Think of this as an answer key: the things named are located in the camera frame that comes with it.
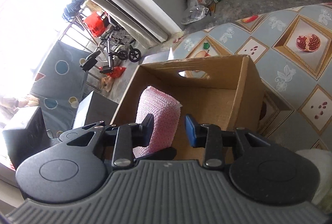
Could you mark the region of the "pink knitted cloth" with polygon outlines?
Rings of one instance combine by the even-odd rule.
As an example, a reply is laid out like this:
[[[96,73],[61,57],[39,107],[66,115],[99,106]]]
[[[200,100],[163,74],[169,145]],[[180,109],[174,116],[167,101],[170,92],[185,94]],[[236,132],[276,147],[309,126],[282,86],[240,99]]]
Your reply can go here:
[[[177,131],[182,105],[172,96],[148,86],[141,94],[136,122],[141,123],[147,114],[154,116],[154,128],[146,147],[133,149],[136,158],[147,156],[172,145]]]

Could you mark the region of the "brown cardboard box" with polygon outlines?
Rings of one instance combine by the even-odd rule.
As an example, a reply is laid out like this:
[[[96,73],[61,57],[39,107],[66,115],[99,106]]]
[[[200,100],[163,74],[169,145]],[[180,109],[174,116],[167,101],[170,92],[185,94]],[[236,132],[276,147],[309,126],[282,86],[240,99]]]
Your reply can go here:
[[[246,55],[177,59],[138,66],[129,81],[111,123],[134,122],[141,93],[153,86],[177,99],[181,115],[173,139],[176,160],[202,161],[202,148],[190,147],[185,115],[222,130],[258,128],[264,86],[254,62]]]

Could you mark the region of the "blue patterned folded mat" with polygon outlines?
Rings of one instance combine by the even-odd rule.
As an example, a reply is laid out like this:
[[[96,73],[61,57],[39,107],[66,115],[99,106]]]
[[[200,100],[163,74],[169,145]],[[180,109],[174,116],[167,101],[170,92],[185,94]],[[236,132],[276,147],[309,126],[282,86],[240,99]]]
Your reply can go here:
[[[88,55],[57,41],[35,77],[30,94],[39,99],[46,129],[55,136],[73,126],[87,81],[81,64]]]

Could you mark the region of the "wheelchair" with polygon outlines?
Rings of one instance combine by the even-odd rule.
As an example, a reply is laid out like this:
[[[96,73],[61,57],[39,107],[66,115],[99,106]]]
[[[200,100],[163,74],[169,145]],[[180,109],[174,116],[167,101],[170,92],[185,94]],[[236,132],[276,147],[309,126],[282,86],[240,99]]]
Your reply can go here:
[[[87,29],[92,40],[95,41],[98,38],[100,41],[97,42],[95,50],[81,63],[81,69],[85,72],[90,71],[91,68],[96,66],[98,62],[97,58],[101,54],[103,54],[106,59],[104,64],[98,67],[98,69],[99,72],[104,75],[113,73],[115,68],[122,61],[139,62],[142,54],[138,48],[133,46],[135,39],[111,18],[108,13],[103,12],[99,15],[106,25],[106,30],[100,37],[94,37],[82,21],[83,27]]]

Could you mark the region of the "red plastic container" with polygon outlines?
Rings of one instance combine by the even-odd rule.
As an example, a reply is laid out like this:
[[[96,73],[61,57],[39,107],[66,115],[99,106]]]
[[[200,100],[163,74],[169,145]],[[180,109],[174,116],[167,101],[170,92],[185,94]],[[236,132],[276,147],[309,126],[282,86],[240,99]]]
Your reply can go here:
[[[94,37],[100,37],[106,30],[106,25],[104,20],[100,17],[100,15],[96,12],[87,16],[83,23],[86,25],[88,30]]]

